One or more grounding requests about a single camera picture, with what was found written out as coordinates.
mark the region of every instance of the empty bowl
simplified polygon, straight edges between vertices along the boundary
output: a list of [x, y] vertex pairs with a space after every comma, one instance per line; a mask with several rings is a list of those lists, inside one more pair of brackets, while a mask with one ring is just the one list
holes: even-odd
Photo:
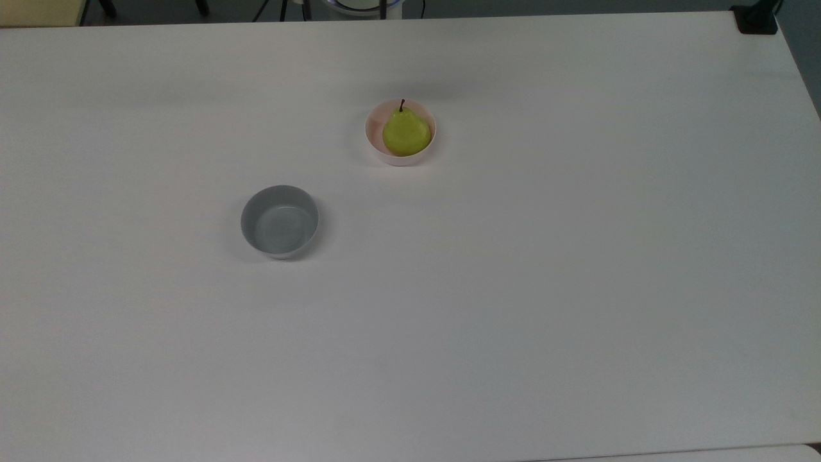
[[252, 247], [285, 260], [308, 247], [319, 226], [319, 210], [310, 194], [298, 187], [271, 186], [245, 204], [241, 225]]

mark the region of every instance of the green pear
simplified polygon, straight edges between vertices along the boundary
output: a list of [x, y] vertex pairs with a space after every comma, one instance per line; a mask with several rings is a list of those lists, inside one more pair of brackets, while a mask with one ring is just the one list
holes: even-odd
[[430, 143], [428, 123], [404, 105], [403, 99], [382, 130], [385, 146], [398, 156], [416, 154]]

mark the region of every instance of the cable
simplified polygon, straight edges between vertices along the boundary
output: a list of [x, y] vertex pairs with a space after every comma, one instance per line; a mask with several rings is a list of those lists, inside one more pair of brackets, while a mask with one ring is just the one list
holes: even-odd
[[254, 20], [252, 22], [256, 22], [256, 20], [259, 19], [259, 15], [262, 14], [262, 10], [264, 10], [267, 5], [268, 5], [268, 0], [265, 0], [264, 2], [262, 2], [262, 7], [259, 7], [259, 11], [257, 12], [257, 16], [254, 16]]

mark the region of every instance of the bowl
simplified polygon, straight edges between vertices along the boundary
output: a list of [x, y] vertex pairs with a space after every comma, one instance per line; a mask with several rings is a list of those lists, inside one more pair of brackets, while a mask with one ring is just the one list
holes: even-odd
[[404, 107], [413, 109], [416, 115], [428, 123], [430, 143], [423, 150], [413, 155], [395, 155], [385, 146], [385, 141], [382, 139], [382, 129], [401, 102], [401, 98], [397, 98], [381, 103], [368, 114], [368, 119], [365, 121], [365, 136], [368, 138], [368, 143], [374, 155], [385, 163], [396, 166], [412, 165], [422, 160], [431, 151], [433, 141], [436, 139], [436, 119], [433, 118], [433, 114], [422, 103], [405, 98]]
[[242, 210], [245, 240], [255, 249], [278, 260], [300, 254], [319, 226], [314, 199], [298, 187], [278, 185], [257, 192]]

